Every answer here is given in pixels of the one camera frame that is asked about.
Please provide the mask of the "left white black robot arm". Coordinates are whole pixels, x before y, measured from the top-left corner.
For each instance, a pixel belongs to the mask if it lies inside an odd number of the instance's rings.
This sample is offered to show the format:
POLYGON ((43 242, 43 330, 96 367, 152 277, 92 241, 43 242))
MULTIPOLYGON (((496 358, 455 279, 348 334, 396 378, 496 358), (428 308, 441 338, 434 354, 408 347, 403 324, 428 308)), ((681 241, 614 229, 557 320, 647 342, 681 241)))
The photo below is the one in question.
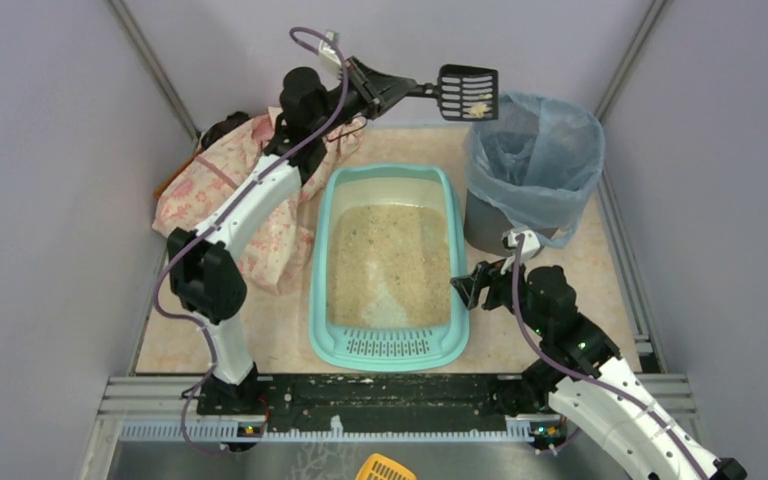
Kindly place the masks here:
POLYGON ((180 316, 205 336, 208 377, 233 390, 257 377, 239 320, 247 286, 237 265, 254 234, 316 172, 327 152, 325 138, 336 127, 356 116, 376 119, 406 97, 440 92, 432 83, 384 74, 355 58, 339 62, 337 78, 339 86, 328 90, 310 67, 287 73, 282 111, 254 170, 213 214, 167 238, 163 275, 184 309, 180 316))

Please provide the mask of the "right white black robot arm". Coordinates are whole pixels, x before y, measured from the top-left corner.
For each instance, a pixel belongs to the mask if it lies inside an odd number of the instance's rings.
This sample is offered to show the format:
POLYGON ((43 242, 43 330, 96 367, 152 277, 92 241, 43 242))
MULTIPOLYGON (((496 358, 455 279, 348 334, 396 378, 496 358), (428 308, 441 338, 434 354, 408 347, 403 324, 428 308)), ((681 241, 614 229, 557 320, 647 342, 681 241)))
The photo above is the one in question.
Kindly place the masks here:
POLYGON ((687 433, 649 393, 617 345, 577 307, 560 266, 527 271, 479 262, 450 281, 468 309, 503 307, 538 354, 521 389, 537 408, 570 420, 632 479, 745 479, 687 433))

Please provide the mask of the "black slotted litter scoop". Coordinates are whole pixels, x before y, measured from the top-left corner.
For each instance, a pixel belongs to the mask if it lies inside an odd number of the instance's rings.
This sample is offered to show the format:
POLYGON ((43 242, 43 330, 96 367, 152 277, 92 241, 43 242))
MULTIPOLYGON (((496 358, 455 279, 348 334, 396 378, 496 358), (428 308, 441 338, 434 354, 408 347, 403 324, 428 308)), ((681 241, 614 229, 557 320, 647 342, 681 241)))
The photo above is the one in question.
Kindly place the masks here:
POLYGON ((435 84, 412 87, 413 98, 434 99, 444 120, 481 122, 499 116, 499 73, 495 69, 446 64, 435 84))

